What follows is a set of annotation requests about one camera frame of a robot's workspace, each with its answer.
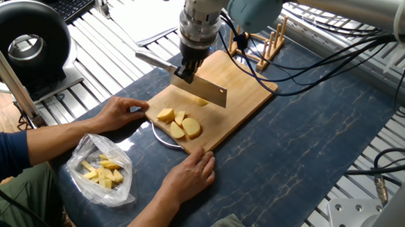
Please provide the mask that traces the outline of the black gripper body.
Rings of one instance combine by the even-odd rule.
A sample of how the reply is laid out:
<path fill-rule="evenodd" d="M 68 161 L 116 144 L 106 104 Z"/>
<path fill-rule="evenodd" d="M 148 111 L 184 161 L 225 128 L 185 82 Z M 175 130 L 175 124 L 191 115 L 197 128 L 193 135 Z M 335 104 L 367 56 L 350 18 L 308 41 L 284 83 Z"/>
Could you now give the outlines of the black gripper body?
<path fill-rule="evenodd" d="M 203 60 L 207 58 L 209 48 L 216 41 L 217 30 L 213 26 L 181 26 L 180 52 L 188 60 Z"/>

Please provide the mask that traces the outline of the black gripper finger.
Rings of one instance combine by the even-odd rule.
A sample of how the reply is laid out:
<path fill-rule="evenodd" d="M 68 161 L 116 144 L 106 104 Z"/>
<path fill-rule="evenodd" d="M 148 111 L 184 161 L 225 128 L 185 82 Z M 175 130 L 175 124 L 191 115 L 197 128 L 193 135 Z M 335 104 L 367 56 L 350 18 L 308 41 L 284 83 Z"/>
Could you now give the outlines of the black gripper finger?
<path fill-rule="evenodd" d="M 202 66 L 204 60 L 207 58 L 207 56 L 205 57 L 201 57 L 201 58 L 194 58 L 193 59 L 193 73 L 196 74 L 198 72 L 198 70 L 200 69 L 200 67 Z"/>
<path fill-rule="evenodd" d="M 182 59 L 181 65 L 175 68 L 172 76 L 177 76 L 187 83 L 192 83 L 196 72 L 196 60 L 193 56 L 186 56 Z"/>

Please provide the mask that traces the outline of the person's left hand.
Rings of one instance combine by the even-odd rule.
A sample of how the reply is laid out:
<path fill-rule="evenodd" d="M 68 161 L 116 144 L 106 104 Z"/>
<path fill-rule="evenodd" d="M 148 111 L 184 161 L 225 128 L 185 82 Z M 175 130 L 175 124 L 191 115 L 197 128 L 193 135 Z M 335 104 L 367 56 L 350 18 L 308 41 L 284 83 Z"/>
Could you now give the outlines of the person's left hand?
<path fill-rule="evenodd" d="M 139 99 L 113 96 L 102 108 L 93 121 L 95 133 L 105 133 L 122 128 L 132 121 L 137 121 L 145 116 L 143 110 L 148 108 L 148 103 Z"/>

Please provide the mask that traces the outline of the person's right hand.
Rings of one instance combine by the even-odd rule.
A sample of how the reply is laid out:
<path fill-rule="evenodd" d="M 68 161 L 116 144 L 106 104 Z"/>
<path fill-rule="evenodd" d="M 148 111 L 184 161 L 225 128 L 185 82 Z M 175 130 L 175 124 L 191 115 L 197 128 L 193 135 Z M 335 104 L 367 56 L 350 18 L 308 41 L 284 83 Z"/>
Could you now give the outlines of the person's right hand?
<path fill-rule="evenodd" d="M 159 193 L 169 201 L 182 204 L 209 187 L 216 177 L 212 151 L 191 153 L 164 178 Z"/>

